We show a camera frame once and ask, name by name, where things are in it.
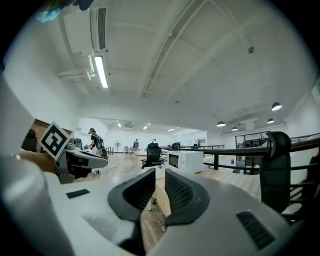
standing fan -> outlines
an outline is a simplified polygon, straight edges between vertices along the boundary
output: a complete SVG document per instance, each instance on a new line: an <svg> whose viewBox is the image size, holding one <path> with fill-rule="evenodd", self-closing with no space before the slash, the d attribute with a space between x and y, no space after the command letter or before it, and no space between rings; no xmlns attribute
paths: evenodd
<svg viewBox="0 0 320 256"><path fill-rule="evenodd" d="M121 147L121 141L120 140L116 140L114 142L114 146L116 147L116 152L119 153L118 148Z"/></svg>

microwave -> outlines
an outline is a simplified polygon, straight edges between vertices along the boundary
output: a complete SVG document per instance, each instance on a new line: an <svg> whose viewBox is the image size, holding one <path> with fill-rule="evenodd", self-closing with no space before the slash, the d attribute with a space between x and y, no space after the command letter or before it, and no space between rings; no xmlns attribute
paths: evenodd
<svg viewBox="0 0 320 256"><path fill-rule="evenodd" d="M204 153L199 151L168 151L168 165L176 171L198 173L204 169Z"/></svg>

black sticker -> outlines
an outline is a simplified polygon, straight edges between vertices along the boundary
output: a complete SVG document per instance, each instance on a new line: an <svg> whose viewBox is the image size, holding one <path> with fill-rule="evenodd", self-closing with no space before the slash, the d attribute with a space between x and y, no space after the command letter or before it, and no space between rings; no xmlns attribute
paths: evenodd
<svg viewBox="0 0 320 256"><path fill-rule="evenodd" d="M41 143L46 150L50 151L56 157L67 139L58 127L53 124L41 140Z"/></svg>

backpack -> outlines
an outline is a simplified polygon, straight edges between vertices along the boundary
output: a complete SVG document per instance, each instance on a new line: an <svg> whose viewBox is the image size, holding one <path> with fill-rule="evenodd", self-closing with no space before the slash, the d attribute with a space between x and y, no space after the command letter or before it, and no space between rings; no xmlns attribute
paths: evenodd
<svg viewBox="0 0 320 256"><path fill-rule="evenodd" d="M96 137L96 148L97 149L104 149L105 148L105 144L104 144L104 140L98 135L98 134L95 134L94 135Z"/></svg>

railing post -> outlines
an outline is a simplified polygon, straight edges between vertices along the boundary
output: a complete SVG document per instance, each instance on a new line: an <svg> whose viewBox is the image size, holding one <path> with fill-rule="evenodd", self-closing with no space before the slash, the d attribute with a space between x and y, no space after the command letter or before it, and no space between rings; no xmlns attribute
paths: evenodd
<svg viewBox="0 0 320 256"><path fill-rule="evenodd" d="M218 168L219 168L219 155L214 154L214 167L213 167L213 169L218 170Z"/></svg>

